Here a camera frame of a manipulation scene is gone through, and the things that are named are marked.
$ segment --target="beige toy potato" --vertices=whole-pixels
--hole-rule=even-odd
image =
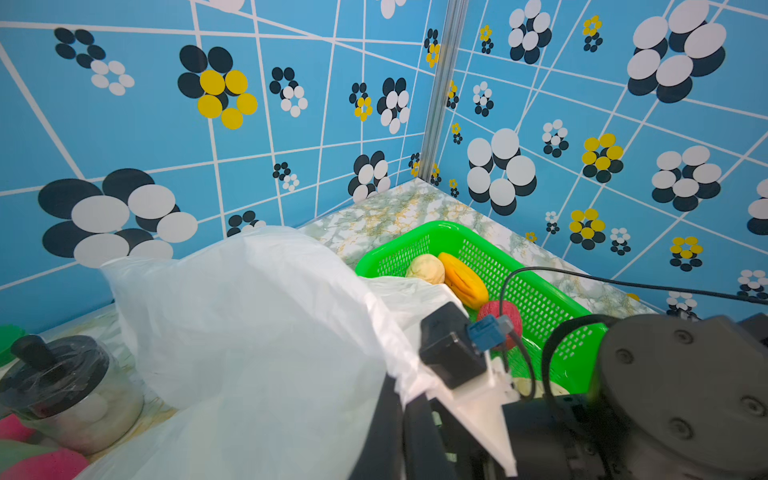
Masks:
[[[413,259],[406,276],[420,278],[432,285],[437,285],[445,281],[445,267],[438,257],[425,253]]]

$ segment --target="white circle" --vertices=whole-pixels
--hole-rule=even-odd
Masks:
[[[469,159],[469,162],[478,167],[482,167],[491,161],[492,152],[491,144],[484,138],[476,138],[469,142],[469,146],[467,146],[467,158]]]
[[[699,183],[693,178],[683,178],[672,186],[672,191],[678,197],[692,197],[699,191]]]
[[[72,208],[74,224],[91,233],[115,231],[130,217],[131,212],[122,200],[107,195],[84,198]]]
[[[125,95],[125,87],[121,84],[118,84],[117,82],[112,82],[109,84],[109,91],[118,97]]]
[[[488,193],[493,203],[506,207],[515,200],[515,185],[506,178],[497,178],[491,184]]]
[[[674,173],[670,172],[669,170],[662,170],[657,172],[650,179],[650,182],[654,185],[654,187],[660,188],[661,190],[671,187],[676,181],[677,177],[675,177]]]
[[[674,170],[683,163],[683,156],[676,151],[665,151],[656,159],[656,165],[661,170]]]
[[[659,65],[661,65],[659,52],[653,49],[640,50],[627,63],[627,74],[635,80],[643,80],[653,75]]]
[[[491,175],[483,167],[472,167],[467,174],[467,187],[476,194],[484,194],[491,186]]]
[[[540,11],[541,0],[528,0],[528,3],[525,4],[525,16],[528,18],[534,18]]]
[[[391,186],[392,180],[389,177],[384,177],[383,179],[379,180],[379,185],[376,187],[376,190],[378,192],[386,192]]]
[[[397,105],[397,92],[392,90],[386,96],[386,107],[394,108]]]
[[[115,75],[122,75],[125,73],[125,66],[117,60],[109,62],[109,70]]]
[[[704,58],[712,55],[725,43],[725,27],[719,23],[701,25],[691,32],[685,41],[685,54],[691,58]]]
[[[523,12],[522,8],[515,9],[509,15],[509,26],[510,27],[517,28],[520,25],[523,25],[523,22],[525,22],[525,12]]]
[[[542,33],[544,30],[549,28],[550,20],[551,19],[549,18],[549,14],[547,12],[537,16],[533,19],[533,31],[536,33]]]
[[[93,60],[91,62],[91,70],[99,75],[106,75],[109,73],[109,67],[101,60]]]
[[[765,220],[768,218],[768,198],[755,200],[750,204],[748,211],[753,217]]]
[[[99,88],[106,88],[109,86],[109,80],[104,75],[95,74],[91,77],[91,83]]]
[[[366,185],[358,185],[355,191],[352,193],[352,200],[359,204],[368,197],[368,187]]]
[[[707,162],[710,159],[710,149],[703,145],[694,145],[683,152],[683,162],[686,165],[696,167]]]
[[[379,180],[383,179],[387,173],[388,168],[389,168],[389,164],[387,163],[386,160],[384,159],[379,160],[379,163],[377,163],[376,166],[373,168],[373,176],[378,178]]]
[[[675,55],[664,60],[656,70],[656,81],[664,87],[674,87],[683,83],[694,70],[694,61],[687,55]]]
[[[382,112],[382,125],[387,126],[392,121],[392,111],[388,108]]]
[[[135,246],[128,256],[170,259],[174,256],[174,248],[170,243],[163,240],[147,240]]]
[[[360,168],[360,173],[357,174],[357,180],[361,184],[365,185],[373,180],[375,168],[371,164],[365,164]]]
[[[643,20],[634,29],[632,42],[638,48],[651,48],[658,45],[667,36],[667,21],[662,17],[651,17]]]
[[[400,120],[398,118],[393,118],[392,121],[389,122],[389,133],[394,135],[398,130],[400,130]]]
[[[700,184],[711,184],[720,178],[723,171],[715,164],[699,165],[694,170],[694,180]]]
[[[530,184],[536,176],[536,166],[534,165],[533,160],[524,155],[513,157],[509,163],[507,163],[506,171],[509,181],[520,187]]]
[[[688,33],[707,19],[710,6],[706,0],[686,0],[679,4],[670,15],[670,30]]]
[[[175,205],[174,192],[157,184],[142,185],[128,197],[128,208],[137,217],[148,220],[168,215]]]
[[[526,51],[530,51],[536,48],[536,44],[538,44],[538,33],[531,30],[523,37],[523,48]]]
[[[493,134],[491,139],[491,151],[496,157],[506,160],[512,158],[518,153],[520,148],[520,139],[514,130],[502,128]]]
[[[125,257],[131,247],[114,233],[97,233],[80,240],[74,248],[74,259],[82,266],[98,268],[104,262]]]
[[[120,84],[126,88],[131,88],[136,85],[136,81],[129,74],[123,74],[118,77]]]
[[[410,99],[408,95],[407,90],[403,90],[400,92],[400,95],[397,96],[397,106],[400,108],[404,108],[408,104],[408,100]]]
[[[173,212],[157,224],[157,235],[170,243],[189,240],[197,232],[197,219],[187,212]]]
[[[512,48],[517,47],[523,42],[523,36],[525,34],[520,28],[516,28],[515,30],[512,30],[509,32],[509,36],[507,37],[507,42],[509,43],[509,46]]]

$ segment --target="pink object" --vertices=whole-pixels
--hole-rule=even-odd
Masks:
[[[0,440],[26,442],[37,430],[23,426],[16,415],[8,415],[0,420]]]
[[[72,450],[37,455],[0,473],[0,480],[72,480],[88,467],[88,460]]]

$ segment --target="yellow toy banana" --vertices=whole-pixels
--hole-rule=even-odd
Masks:
[[[438,258],[445,267],[445,285],[453,290],[462,303],[473,310],[479,310],[488,302],[488,289],[466,263],[445,252],[440,253]]]

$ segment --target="black circle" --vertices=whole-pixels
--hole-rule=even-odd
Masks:
[[[94,42],[94,36],[88,30],[75,30],[74,37],[83,45],[90,45]]]
[[[38,203],[47,214],[68,220],[72,218],[72,208],[80,200],[94,195],[101,195],[101,190],[91,182],[64,178],[45,185],[38,193]]]
[[[91,62],[94,60],[90,55],[86,55],[85,53],[78,54],[76,58],[78,65],[80,65],[82,68],[90,68]]]
[[[98,45],[89,45],[88,54],[96,60],[104,60],[107,57],[107,52]]]
[[[185,45],[182,47],[179,51],[179,59],[184,68],[194,73],[202,73],[208,68],[208,59],[205,56],[205,52],[195,45]]]
[[[101,182],[104,195],[115,197],[128,203],[129,196],[139,187],[153,184],[154,180],[149,174],[135,168],[121,168],[111,172]]]
[[[73,44],[74,43],[74,33],[67,30],[66,28],[56,28],[53,31],[53,35],[61,42],[66,44]]]
[[[200,77],[190,71],[185,71],[179,75],[179,80],[176,83],[179,86],[179,91],[189,98],[200,98],[205,95],[205,90],[200,86]]]
[[[66,58],[67,60],[71,60],[77,55],[74,48],[63,43],[56,44],[56,53],[58,53],[59,57]]]
[[[227,73],[232,70],[232,55],[225,48],[213,47],[208,51],[208,63],[213,70]]]

